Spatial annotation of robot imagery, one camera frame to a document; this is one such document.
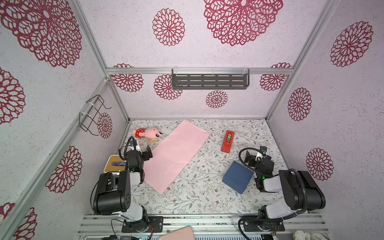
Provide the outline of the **blue gift box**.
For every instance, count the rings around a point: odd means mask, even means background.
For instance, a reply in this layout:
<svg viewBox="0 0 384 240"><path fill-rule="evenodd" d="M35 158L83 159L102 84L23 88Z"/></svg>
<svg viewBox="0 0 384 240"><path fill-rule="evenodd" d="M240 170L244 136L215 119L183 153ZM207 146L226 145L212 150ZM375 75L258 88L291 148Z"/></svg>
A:
<svg viewBox="0 0 384 240"><path fill-rule="evenodd" d="M243 194L253 177L254 172L244 165L233 161L223 176L222 182L235 190L238 194Z"/></svg>

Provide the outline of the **pink wrapping paper sheet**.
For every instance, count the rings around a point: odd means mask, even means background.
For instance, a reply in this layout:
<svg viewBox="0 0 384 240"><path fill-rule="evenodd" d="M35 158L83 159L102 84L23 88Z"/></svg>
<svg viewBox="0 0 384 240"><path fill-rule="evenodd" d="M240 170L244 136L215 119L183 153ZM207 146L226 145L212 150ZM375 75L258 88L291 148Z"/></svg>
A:
<svg viewBox="0 0 384 240"><path fill-rule="evenodd" d="M145 182L162 195L209 136L209 132L182 121L152 150L153 158L144 163Z"/></svg>

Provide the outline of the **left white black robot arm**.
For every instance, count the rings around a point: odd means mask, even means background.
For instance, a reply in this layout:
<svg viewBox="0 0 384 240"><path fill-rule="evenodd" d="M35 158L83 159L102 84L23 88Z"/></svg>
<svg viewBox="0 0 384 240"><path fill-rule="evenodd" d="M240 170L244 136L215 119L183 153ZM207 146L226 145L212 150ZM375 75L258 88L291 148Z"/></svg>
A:
<svg viewBox="0 0 384 240"><path fill-rule="evenodd" d="M91 196L90 205L97 215L117 215L130 231L145 232L150 220L145 207L134 202L131 188L145 181L144 162L153 157L150 147L142 151L134 136L130 136L119 157L124 170L100 175Z"/></svg>

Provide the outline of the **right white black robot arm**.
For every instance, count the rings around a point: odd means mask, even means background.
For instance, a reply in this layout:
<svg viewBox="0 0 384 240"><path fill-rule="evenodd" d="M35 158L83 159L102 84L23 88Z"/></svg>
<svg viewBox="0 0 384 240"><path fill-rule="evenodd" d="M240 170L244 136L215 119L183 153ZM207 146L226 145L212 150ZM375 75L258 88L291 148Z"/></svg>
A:
<svg viewBox="0 0 384 240"><path fill-rule="evenodd" d="M272 158L260 149L241 149L238 157L247 169L256 174L256 187L260 192L283 194L278 201L258 210L260 220L288 220L326 206L325 195L309 172L288 169L279 170L278 174L274 175Z"/></svg>

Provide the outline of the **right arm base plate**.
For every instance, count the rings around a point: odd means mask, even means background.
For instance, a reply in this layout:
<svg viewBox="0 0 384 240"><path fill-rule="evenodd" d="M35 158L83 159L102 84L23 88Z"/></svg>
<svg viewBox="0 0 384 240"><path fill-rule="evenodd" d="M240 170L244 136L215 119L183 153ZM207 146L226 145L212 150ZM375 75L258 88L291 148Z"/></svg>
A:
<svg viewBox="0 0 384 240"><path fill-rule="evenodd" d="M246 232L283 232L285 226L282 219L262 219L257 216L244 216L238 221Z"/></svg>

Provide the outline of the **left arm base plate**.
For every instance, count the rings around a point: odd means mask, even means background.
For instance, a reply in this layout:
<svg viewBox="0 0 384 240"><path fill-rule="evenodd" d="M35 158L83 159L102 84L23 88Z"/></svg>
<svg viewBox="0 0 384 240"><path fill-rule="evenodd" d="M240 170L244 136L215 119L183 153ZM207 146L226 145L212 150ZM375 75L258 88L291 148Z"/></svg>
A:
<svg viewBox="0 0 384 240"><path fill-rule="evenodd" d="M127 222L124 220L122 233L161 233L164 217L144 217L142 220Z"/></svg>

